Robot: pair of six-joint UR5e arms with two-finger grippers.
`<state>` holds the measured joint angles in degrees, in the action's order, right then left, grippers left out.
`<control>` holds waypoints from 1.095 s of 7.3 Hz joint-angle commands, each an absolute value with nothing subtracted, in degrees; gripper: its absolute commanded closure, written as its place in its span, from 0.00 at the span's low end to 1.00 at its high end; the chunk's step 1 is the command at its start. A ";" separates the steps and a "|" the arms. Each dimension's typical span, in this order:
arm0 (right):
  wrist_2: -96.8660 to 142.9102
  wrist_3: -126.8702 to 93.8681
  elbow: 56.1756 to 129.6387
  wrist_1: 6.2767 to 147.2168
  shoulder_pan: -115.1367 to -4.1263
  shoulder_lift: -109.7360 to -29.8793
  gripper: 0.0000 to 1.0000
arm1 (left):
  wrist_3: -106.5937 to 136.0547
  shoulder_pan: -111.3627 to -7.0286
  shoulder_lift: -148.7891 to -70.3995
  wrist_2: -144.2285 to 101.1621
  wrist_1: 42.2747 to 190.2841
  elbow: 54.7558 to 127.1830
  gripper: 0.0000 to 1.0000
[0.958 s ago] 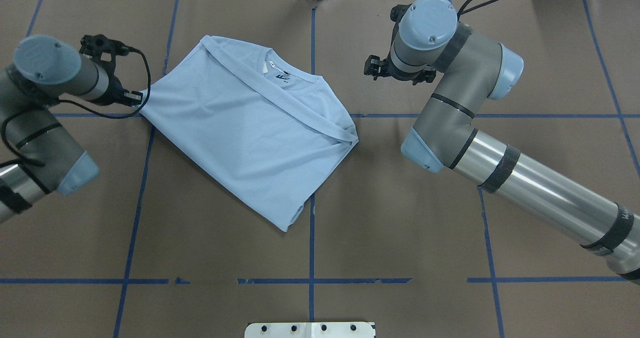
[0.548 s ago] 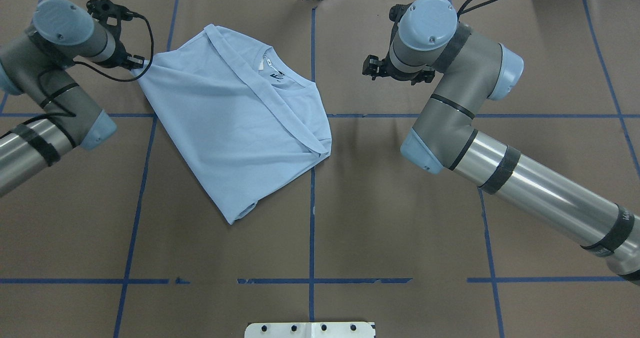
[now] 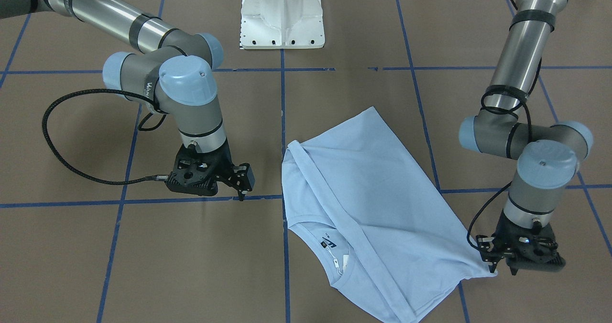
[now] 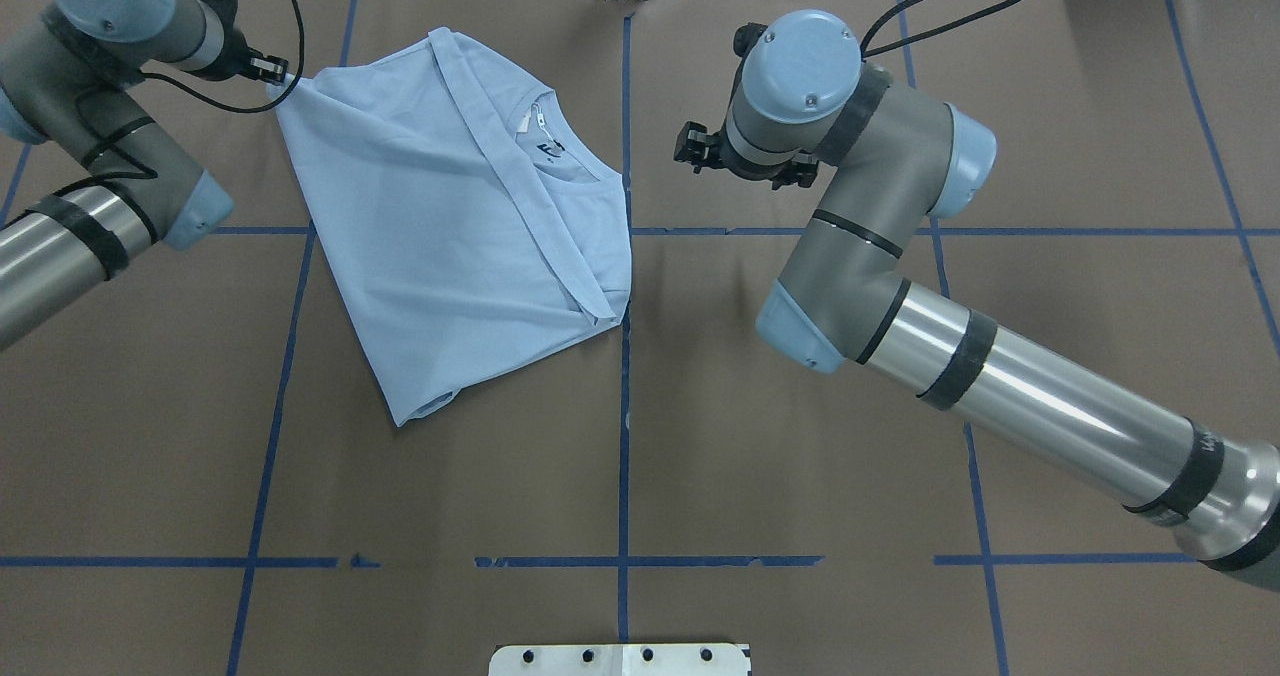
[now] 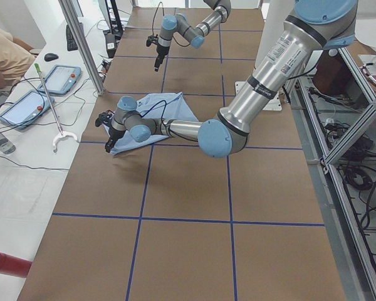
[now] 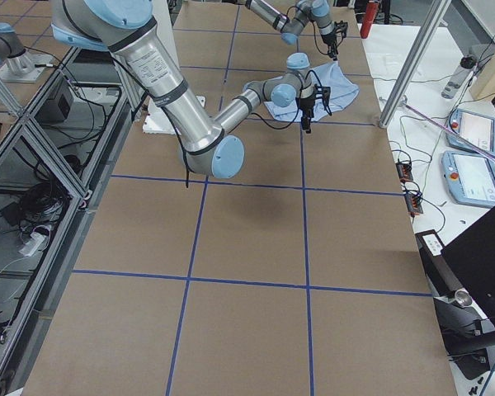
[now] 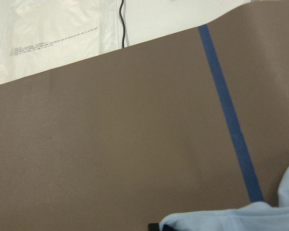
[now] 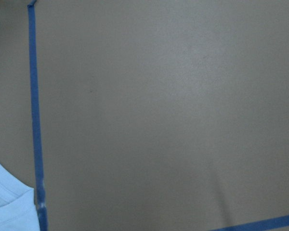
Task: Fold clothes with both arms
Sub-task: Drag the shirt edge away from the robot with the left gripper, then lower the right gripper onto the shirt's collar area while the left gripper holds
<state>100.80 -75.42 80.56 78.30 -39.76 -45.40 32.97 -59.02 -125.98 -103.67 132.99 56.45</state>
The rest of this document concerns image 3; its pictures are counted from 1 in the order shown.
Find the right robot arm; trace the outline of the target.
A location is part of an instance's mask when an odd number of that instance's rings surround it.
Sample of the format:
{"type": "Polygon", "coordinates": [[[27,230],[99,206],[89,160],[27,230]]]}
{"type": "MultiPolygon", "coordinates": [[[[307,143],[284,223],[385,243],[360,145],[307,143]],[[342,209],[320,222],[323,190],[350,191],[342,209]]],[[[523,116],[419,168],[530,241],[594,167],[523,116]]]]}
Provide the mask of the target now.
{"type": "Polygon", "coordinates": [[[161,181],[171,192],[195,196],[215,196],[218,183],[236,190],[241,201],[252,192],[255,179],[251,165],[234,164],[228,145],[213,75],[224,60],[216,37],[209,33],[191,35],[122,0],[1,0],[2,19],[34,12],[56,12],[75,18],[135,50],[109,56],[101,72],[104,88],[64,95],[44,112],[44,140],[68,170],[109,185],[161,181]],[[69,164],[50,138],[48,119],[59,104],[89,94],[115,94],[140,103],[149,116],[173,116],[182,140],[173,170],[168,175],[109,181],[69,164]]]}

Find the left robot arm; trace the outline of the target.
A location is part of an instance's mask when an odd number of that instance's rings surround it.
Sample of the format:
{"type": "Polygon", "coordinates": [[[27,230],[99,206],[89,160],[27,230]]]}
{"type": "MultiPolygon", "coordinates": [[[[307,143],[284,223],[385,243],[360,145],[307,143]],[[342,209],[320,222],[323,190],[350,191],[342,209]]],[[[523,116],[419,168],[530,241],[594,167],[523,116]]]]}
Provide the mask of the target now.
{"type": "Polygon", "coordinates": [[[561,271],[550,220],[568,183],[588,158],[594,136],[585,125],[533,125],[527,101],[537,84],[542,55],[555,31],[557,15],[569,0],[511,0],[514,16],[479,113],[459,129],[463,148],[516,160],[508,196],[491,236],[467,236],[470,246],[494,273],[505,260],[518,270],[561,271]]]}

